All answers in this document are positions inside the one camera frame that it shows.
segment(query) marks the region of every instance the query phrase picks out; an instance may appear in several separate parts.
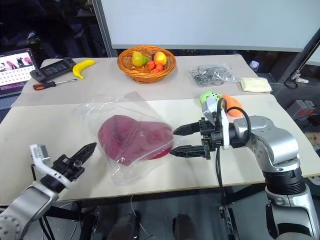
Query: screwdriver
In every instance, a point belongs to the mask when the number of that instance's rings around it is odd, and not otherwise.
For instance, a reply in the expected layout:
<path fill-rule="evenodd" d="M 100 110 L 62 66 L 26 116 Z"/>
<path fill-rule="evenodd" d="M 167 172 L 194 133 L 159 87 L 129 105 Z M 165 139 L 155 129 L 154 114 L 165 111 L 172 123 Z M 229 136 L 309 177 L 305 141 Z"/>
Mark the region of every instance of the screwdriver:
<path fill-rule="evenodd" d="M 38 83 L 33 85 L 33 89 L 36 91 L 39 91 L 39 90 L 55 87 L 57 86 L 57 84 L 63 84 L 71 81 L 77 81 L 77 79 L 70 79 L 70 80 L 58 81 L 58 82 L 50 81 L 50 82 Z"/>

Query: wicker basket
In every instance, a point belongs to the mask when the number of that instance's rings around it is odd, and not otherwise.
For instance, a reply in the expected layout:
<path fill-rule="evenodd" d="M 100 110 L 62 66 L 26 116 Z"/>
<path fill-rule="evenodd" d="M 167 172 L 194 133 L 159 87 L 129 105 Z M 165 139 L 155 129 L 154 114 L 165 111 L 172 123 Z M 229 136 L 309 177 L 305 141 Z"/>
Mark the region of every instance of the wicker basket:
<path fill-rule="evenodd" d="M 163 70 L 158 73 L 151 73 L 151 70 L 145 65 L 134 66 L 132 63 L 132 55 L 134 51 L 139 51 L 145 55 L 149 60 L 152 59 L 152 55 L 156 52 L 163 52 L 166 56 L 166 64 L 163 66 Z M 177 61 L 175 56 L 158 46 L 141 45 L 129 48 L 123 51 L 117 60 L 119 68 L 133 80 L 140 84 L 152 84 L 164 79 L 172 70 L 176 67 Z"/>

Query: banana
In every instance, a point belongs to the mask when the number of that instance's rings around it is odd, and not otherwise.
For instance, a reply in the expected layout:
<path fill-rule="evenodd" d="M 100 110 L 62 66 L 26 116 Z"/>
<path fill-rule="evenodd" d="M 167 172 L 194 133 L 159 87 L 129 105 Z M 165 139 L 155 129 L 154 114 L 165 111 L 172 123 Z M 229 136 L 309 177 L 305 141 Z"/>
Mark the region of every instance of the banana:
<path fill-rule="evenodd" d="M 87 67 L 90 67 L 95 63 L 96 61 L 92 59 L 87 59 L 82 62 L 79 62 L 78 64 L 74 65 L 72 68 L 73 75 L 75 75 L 78 78 L 84 79 L 84 76 L 82 76 L 81 72 Z"/>

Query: screwdriver handle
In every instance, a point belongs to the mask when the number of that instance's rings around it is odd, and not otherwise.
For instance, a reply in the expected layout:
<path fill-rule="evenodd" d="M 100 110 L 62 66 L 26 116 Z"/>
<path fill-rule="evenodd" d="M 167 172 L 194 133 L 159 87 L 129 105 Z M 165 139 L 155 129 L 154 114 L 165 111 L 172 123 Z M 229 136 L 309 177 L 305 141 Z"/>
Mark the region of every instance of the screwdriver handle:
<path fill-rule="evenodd" d="M 38 83 L 33 85 L 33 89 L 36 91 L 43 90 L 43 89 L 48 89 L 57 86 L 54 81 L 50 82 L 44 82 L 44 83 Z"/>

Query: plastic bag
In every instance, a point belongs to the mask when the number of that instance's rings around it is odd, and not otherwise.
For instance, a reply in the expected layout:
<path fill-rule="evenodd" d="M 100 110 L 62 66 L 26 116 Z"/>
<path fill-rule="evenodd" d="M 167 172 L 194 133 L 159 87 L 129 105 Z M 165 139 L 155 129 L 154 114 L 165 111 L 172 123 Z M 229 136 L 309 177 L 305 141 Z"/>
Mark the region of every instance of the plastic bag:
<path fill-rule="evenodd" d="M 219 86 L 239 81 L 226 64 L 200 65 L 192 68 L 190 73 L 199 87 Z"/>
<path fill-rule="evenodd" d="M 173 146 L 171 127 L 136 92 L 96 97 L 76 108 L 99 149 L 112 180 L 129 184 L 164 162 Z"/>

